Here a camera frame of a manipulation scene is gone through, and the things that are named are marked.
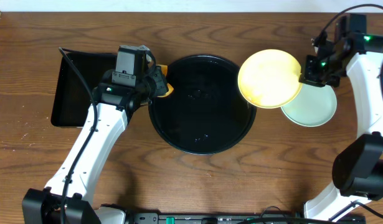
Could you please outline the orange green scrub sponge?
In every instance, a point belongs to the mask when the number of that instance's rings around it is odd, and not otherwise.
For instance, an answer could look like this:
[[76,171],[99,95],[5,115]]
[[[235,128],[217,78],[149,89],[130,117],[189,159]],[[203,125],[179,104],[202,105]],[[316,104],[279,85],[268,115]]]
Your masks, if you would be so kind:
[[156,69],[158,78],[158,81],[156,82],[156,96],[159,98],[164,98],[169,96],[174,91],[174,88],[170,83],[168,83],[166,79],[168,73],[168,66],[157,65]]

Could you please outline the mint green plate with streak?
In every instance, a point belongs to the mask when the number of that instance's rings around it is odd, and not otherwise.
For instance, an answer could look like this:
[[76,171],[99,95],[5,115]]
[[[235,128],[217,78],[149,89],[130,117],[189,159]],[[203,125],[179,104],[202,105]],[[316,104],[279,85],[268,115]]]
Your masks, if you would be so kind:
[[317,127],[334,116],[337,105],[336,94],[331,86],[303,84],[298,95],[282,106],[281,110],[290,121],[300,126]]

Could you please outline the yellow plate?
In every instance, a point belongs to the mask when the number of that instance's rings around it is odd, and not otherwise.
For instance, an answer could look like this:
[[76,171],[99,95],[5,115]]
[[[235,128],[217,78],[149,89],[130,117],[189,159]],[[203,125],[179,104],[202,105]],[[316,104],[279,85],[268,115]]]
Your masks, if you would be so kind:
[[261,50],[242,64],[237,77],[242,96],[252,105],[273,109],[292,101],[300,92],[301,65],[288,52]]

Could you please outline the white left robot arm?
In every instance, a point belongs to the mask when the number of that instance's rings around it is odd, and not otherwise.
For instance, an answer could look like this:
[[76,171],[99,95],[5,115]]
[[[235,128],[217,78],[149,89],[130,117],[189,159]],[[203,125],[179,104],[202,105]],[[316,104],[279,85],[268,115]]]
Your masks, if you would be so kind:
[[168,96],[165,65],[140,76],[109,70],[93,89],[83,128],[60,169],[44,189],[29,189],[22,200],[25,223],[128,223],[124,208],[92,208],[95,188],[112,147],[142,103]]

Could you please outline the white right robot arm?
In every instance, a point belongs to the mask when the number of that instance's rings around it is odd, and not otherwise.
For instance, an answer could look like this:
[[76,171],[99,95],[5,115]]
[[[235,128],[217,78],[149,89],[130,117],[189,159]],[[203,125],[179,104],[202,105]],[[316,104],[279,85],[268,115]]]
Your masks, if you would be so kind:
[[383,36],[346,32],[313,41],[300,81],[337,87],[342,77],[352,86],[357,137],[333,163],[331,183],[304,204],[305,219],[336,222],[354,208],[383,198]]

